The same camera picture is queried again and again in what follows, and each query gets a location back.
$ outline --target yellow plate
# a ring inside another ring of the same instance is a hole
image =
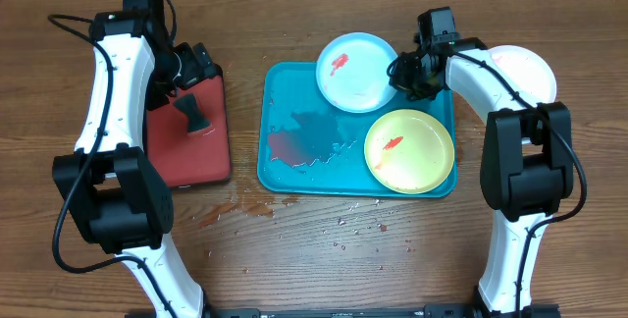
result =
[[[364,142],[366,163],[382,185],[404,194],[439,186],[453,166],[453,142],[434,117],[397,110],[378,119]]]

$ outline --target teal tray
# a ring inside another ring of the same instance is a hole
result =
[[[408,195],[380,184],[364,160],[373,123],[397,109],[416,109],[439,120],[455,146],[451,91],[433,101],[409,102],[398,93],[377,111],[354,114],[332,106],[316,84],[316,62],[281,62],[266,75],[257,177],[271,191],[397,198],[442,198],[451,193],[457,167],[435,189]]]

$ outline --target red cutting board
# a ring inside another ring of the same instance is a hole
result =
[[[211,126],[187,133],[187,117],[173,102],[193,93]],[[170,104],[147,113],[148,159],[169,187],[226,181],[232,172],[223,79],[206,79]]]

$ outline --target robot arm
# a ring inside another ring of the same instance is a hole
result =
[[[202,44],[173,47],[164,21],[163,0],[123,0],[123,11],[96,15],[90,38],[106,51],[114,67],[114,85],[105,132],[90,177],[78,180],[70,205],[78,230],[106,253],[132,256],[146,264],[155,283],[134,262],[131,269],[155,306],[157,318],[171,318],[159,288],[178,318],[205,314],[202,287],[189,275],[172,241],[174,210],[170,190],[151,166],[144,150],[145,111],[169,103],[177,89],[221,74]],[[67,200],[85,153],[92,149],[105,108],[108,74],[105,59],[94,49],[96,74],[85,125],[75,153],[56,157],[53,179]],[[120,187],[95,185],[117,178]]]
[[[551,75],[545,82],[554,86],[503,72],[484,43],[477,38],[460,39],[449,8],[419,16],[415,41],[419,43],[417,52],[401,53],[389,69],[391,85],[406,92],[411,100],[434,98],[442,89],[451,89],[487,125],[480,183],[487,203],[494,209],[494,223],[488,264],[476,289],[475,305],[483,317],[506,316],[516,311],[519,265],[528,229],[551,218],[560,199],[569,196],[573,163],[535,111],[517,102],[485,66],[500,74],[525,102],[539,105],[537,112],[570,144],[569,112],[561,103],[544,104],[553,102],[553,96],[548,98],[545,92],[555,91],[555,79],[540,57],[527,51],[545,65],[545,72]],[[522,144],[526,143],[542,145],[543,152],[523,156]],[[532,309],[530,281],[544,231],[545,227],[536,230],[525,254],[521,309]],[[557,309],[544,314],[559,317]]]

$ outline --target wood grain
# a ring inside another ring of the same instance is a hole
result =
[[[559,303],[565,317],[625,317],[628,0],[173,2],[178,40],[204,42],[225,68],[233,180],[174,193],[175,241],[214,305],[376,308],[469,299],[486,264],[492,215],[478,180],[483,126],[457,96],[459,176],[445,199],[385,199],[375,206],[372,198],[300,196],[285,207],[287,196],[263,189],[255,174],[262,88],[272,65],[315,60],[330,39],[355,30],[373,32],[398,51],[413,49],[416,16],[449,5],[464,36],[491,46],[526,46],[543,56],[572,114],[590,200],[580,216],[547,230],[535,301]],[[93,17],[120,7],[121,0],[0,0],[0,316],[121,317],[149,308],[122,266],[75,276],[57,268],[50,254],[61,205],[52,159],[71,152],[79,136],[93,58],[86,44],[45,16]],[[247,190],[274,201],[275,218],[232,212],[200,228],[217,205]],[[563,201],[561,211],[573,204]],[[346,225],[338,225],[339,217]],[[72,221],[62,254],[76,265],[106,257],[82,241]]]

